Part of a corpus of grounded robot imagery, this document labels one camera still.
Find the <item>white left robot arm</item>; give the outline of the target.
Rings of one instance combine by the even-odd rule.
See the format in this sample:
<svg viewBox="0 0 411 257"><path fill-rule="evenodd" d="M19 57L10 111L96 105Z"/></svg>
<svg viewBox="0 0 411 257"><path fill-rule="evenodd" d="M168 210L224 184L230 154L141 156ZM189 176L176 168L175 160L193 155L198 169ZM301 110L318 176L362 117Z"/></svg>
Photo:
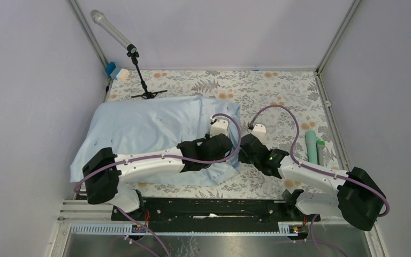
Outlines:
<svg viewBox="0 0 411 257"><path fill-rule="evenodd" d="M85 195L90 205L110 203L132 220L144 215L142 196L124 184L152 175L200 171L227 160L233 144L225 134L184 141L175 147L147 154L115 154L112 148L99 150L82 168Z"/></svg>

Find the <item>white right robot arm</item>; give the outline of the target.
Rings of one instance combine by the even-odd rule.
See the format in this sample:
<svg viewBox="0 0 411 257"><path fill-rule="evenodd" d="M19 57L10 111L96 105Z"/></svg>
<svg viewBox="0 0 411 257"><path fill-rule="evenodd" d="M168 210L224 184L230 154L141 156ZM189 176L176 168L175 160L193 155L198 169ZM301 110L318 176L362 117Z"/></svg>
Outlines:
<svg viewBox="0 0 411 257"><path fill-rule="evenodd" d="M362 231L370 231L384 209L386 197L369 174L358 167L351 171L332 170L300 162L280 149L268 149L253 134L241 139L239 162L252 164L266 176L311 186L320 194L286 189L286 215L298 221L305 215L343 218Z"/></svg>

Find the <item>light blue pillowcase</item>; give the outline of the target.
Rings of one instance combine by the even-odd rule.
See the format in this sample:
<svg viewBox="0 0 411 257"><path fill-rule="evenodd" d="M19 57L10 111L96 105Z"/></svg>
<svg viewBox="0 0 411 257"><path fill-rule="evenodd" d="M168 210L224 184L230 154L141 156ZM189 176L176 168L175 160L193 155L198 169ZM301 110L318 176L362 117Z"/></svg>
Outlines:
<svg viewBox="0 0 411 257"><path fill-rule="evenodd" d="M96 109L70 165L70 181L83 178L82 168L102 148L111 147L115 154L165 150L204 137L217 113L240 122L239 104L203 96L105 102Z"/></svg>

